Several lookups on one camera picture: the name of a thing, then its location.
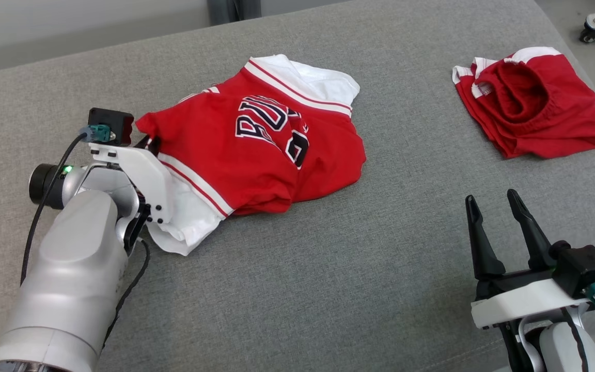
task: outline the gray fabric surface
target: gray fabric surface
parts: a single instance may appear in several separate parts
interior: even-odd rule
[[[526,268],[527,251],[508,188],[552,241],[595,244],[595,151],[503,160],[451,83],[456,64],[531,45],[579,68],[531,0],[361,0],[0,71],[0,326],[35,210],[28,176],[58,160],[92,106],[139,117],[222,82],[250,56],[284,53],[361,85],[362,179],[286,214],[229,219],[187,258],[153,249],[100,370],[506,365],[499,332],[477,330],[469,313],[465,196],[509,270]],[[81,146],[72,160],[88,158]],[[36,246],[54,216],[43,215]],[[128,280],[142,259],[134,254]]]

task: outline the caster wheel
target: caster wheel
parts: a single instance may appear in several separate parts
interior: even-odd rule
[[[586,44],[590,44],[595,41],[595,29],[591,28],[585,22],[585,29],[580,33],[579,40],[581,42],[585,42]]]

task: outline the clothing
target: clothing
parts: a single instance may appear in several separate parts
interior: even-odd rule
[[[151,233],[187,241],[187,254],[232,213],[286,212],[357,181],[366,161],[350,119],[358,92],[345,73],[278,55],[144,115],[137,127],[161,140],[158,159],[187,186],[172,221]]]
[[[595,93],[568,59],[547,47],[455,66],[453,82],[470,115],[506,158],[595,149]]]

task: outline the gray table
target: gray table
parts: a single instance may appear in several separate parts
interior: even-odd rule
[[[595,151],[503,160],[451,83],[454,65],[531,45],[567,54],[586,79],[532,0],[359,0],[0,71],[0,326],[35,210],[28,175],[58,160],[92,106],[139,117],[226,80],[250,56],[283,53],[361,85],[361,180],[286,214],[230,219],[187,258],[153,249],[101,370],[505,365],[499,332],[477,330],[469,314],[465,196],[477,197],[509,270],[526,267],[527,251],[508,188],[552,241],[595,244]],[[83,146],[72,161],[88,158]],[[36,245],[55,215],[43,215]],[[128,280],[141,261],[137,252]]]

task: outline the red fabric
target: red fabric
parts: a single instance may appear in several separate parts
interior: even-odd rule
[[[472,74],[476,73],[475,64]],[[526,63],[497,61],[456,89],[469,113],[506,158],[557,158],[595,149],[595,93],[562,54]],[[482,95],[475,98],[473,84]]]
[[[245,69],[213,91],[148,113],[137,127],[161,139],[161,155],[180,162],[165,164],[221,214],[285,212],[361,176],[364,147],[348,115],[299,103]]]

